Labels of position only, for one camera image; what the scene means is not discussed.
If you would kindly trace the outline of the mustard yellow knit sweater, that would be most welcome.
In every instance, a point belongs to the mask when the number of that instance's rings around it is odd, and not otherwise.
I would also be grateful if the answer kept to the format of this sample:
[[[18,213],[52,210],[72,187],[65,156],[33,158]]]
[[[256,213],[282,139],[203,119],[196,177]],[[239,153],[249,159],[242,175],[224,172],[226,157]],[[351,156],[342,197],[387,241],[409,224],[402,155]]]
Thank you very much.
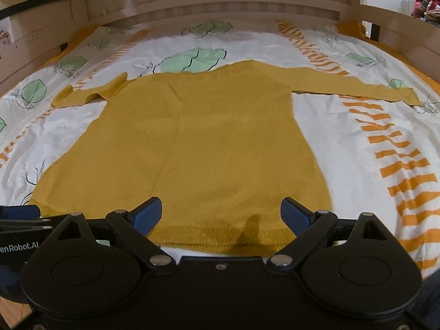
[[[44,171],[31,203],[44,215],[102,218],[155,196],[163,217],[149,234],[154,243],[268,254],[292,237],[280,218],[285,197],[311,210],[332,205],[293,116],[296,92],[420,104],[412,89],[257,61],[135,79],[121,73],[102,86],[67,86],[54,108],[98,98],[105,108]]]

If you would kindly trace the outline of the pile of red clothes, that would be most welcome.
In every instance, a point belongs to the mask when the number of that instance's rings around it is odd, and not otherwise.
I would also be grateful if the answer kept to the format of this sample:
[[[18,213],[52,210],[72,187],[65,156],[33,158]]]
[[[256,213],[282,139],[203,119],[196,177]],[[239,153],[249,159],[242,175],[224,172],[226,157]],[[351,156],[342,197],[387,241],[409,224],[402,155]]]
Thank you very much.
[[[439,0],[413,0],[411,16],[436,27],[439,27]]]

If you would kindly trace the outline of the white leaf-print duvet cover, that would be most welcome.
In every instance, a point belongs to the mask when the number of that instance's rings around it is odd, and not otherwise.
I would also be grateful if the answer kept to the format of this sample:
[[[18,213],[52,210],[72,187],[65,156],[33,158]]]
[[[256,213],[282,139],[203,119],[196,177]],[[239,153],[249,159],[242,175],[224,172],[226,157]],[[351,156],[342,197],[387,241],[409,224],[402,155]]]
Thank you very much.
[[[286,21],[192,22],[155,30],[98,27],[85,40],[19,82],[1,99],[1,203],[33,205],[37,182],[105,107],[57,109],[65,87],[102,86],[168,72],[209,72],[242,61],[311,68],[364,84],[412,89],[402,101],[296,92],[293,116],[325,177],[341,218],[376,214],[424,276],[439,268],[439,96],[385,51],[336,33]]]

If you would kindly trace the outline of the light wooden bed frame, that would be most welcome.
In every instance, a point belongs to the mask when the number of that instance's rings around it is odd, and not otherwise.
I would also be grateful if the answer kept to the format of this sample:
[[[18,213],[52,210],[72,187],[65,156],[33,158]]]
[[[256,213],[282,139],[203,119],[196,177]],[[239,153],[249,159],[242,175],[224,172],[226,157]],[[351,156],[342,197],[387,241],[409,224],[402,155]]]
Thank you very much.
[[[312,24],[371,22],[377,40],[431,78],[439,78],[439,29],[365,0],[1,0],[1,18],[9,22],[11,40],[1,49],[1,91],[56,56],[86,25],[219,14],[251,19],[273,14]]]

